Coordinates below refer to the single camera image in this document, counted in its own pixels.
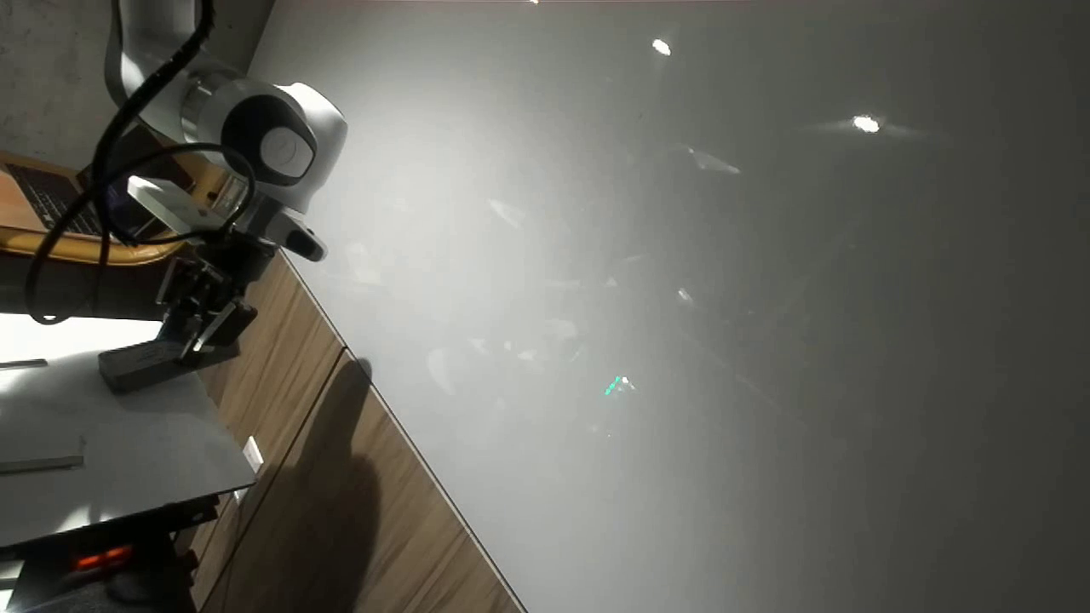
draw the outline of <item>black cable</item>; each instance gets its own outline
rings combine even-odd
[[[96,289],[100,292],[100,273],[108,261],[108,233],[118,236],[124,241],[134,239],[128,233],[118,233],[108,203],[107,203],[107,191],[108,191],[108,158],[118,144],[118,135],[138,118],[138,113],[199,59],[199,52],[204,48],[206,34],[216,28],[216,0],[200,0],[200,18],[194,34],[175,52],[175,59],[168,66],[159,66],[146,83],[138,83],[138,89],[124,102],[124,110],[108,118],[107,132],[100,135],[96,147],[96,160],[91,160],[91,189],[86,196],[79,196],[68,213],[51,225],[51,233],[43,236],[43,241],[37,247],[33,260],[30,260],[30,273],[27,273],[27,303],[33,303],[33,289],[37,289],[37,273],[43,265],[43,260],[55,252],[57,239],[68,233],[68,225],[90,208],[96,203],[96,218],[101,225],[100,233],[100,265],[96,265]],[[41,317],[30,308],[30,317],[37,325],[57,325],[57,317]]]
[[[162,158],[199,154],[199,149],[222,154],[222,158],[227,158],[234,167],[243,167],[243,176],[246,176],[246,198],[243,198],[243,203],[237,203],[237,208],[224,218],[224,225],[216,228],[216,233],[183,233],[183,236],[153,239],[153,241],[134,241],[134,247],[171,247],[171,241],[186,241],[186,239],[216,239],[216,236],[231,233],[231,225],[251,208],[251,202],[254,202],[254,171],[251,171],[251,165],[250,165],[243,154],[234,154],[234,149],[227,149],[227,147],[217,147],[217,144],[180,144],[180,147],[162,147],[162,149],[144,154],[144,158],[127,160],[124,167],[115,167],[115,171],[107,176],[107,183],[115,183],[115,181],[124,181],[127,173],[137,173],[138,167],[149,167],[149,165],[158,165],[158,160],[162,160]],[[33,310],[33,303],[37,303],[37,282],[41,282],[41,269],[43,269],[49,256],[51,256],[55,247],[61,241],[63,228],[86,213],[86,203],[90,203],[90,191],[82,191],[82,196],[63,208],[63,216],[43,233],[43,239],[41,239],[33,260],[30,260],[30,269],[27,269],[27,275],[23,275],[23,300],[27,300],[27,310],[30,310],[30,317],[33,317],[37,325],[57,325],[57,322],[61,322],[61,317],[51,317],[51,312],[37,312],[37,310]],[[107,269],[101,252],[107,252],[107,260],[108,260],[108,236],[107,236],[107,248],[101,248],[101,241],[100,241],[96,287],[100,287],[100,273]]]
[[[168,66],[159,66],[138,89],[124,102],[124,110],[108,118],[107,132],[100,135],[96,160],[91,160],[91,203],[107,233],[128,241],[127,233],[111,228],[111,216],[107,203],[108,191],[108,158],[118,144],[118,135],[138,118],[138,113],[200,56],[206,34],[216,28],[216,0],[200,0],[200,21],[194,34],[175,52]]]

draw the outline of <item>wooden floor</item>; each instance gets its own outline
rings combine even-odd
[[[266,466],[191,541],[200,611],[521,611],[288,265],[251,300],[243,358],[204,381]]]

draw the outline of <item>white wall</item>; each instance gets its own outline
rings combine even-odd
[[[1088,41],[283,0],[254,70],[344,110],[301,269],[531,611],[1088,611]]]
[[[101,83],[111,0],[0,0],[0,149],[82,167],[111,115]],[[269,0],[217,0],[206,56],[246,70]]]

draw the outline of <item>red component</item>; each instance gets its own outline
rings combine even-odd
[[[118,550],[107,550],[107,552],[91,552],[91,557],[79,557],[73,561],[76,572],[96,572],[96,569],[107,569],[107,564],[124,564],[134,559],[134,545],[118,545]]]

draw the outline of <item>wooden surface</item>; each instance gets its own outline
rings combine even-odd
[[[246,353],[206,376],[227,429],[266,451],[243,510],[194,541],[206,613],[521,611],[370,390],[278,261]]]
[[[0,252],[10,256],[33,256],[43,225],[37,223],[30,202],[17,189],[17,181],[2,171],[8,165],[43,171],[43,173],[61,173],[76,183],[76,171],[20,158],[10,149],[0,149]],[[108,247],[108,265],[153,265],[162,261],[178,252],[178,247]],[[79,265],[96,265],[100,261],[100,236],[82,236],[82,233],[63,233],[63,239],[51,252],[55,261],[79,261]]]
[[[243,358],[211,367],[204,385],[227,434],[237,446],[251,437],[266,466],[243,504],[222,504],[222,517],[199,533],[191,545],[200,559],[199,602],[204,602],[237,535],[263,508],[288,443],[301,437],[344,350],[283,260],[269,265],[250,300],[258,308],[258,322],[243,336]]]

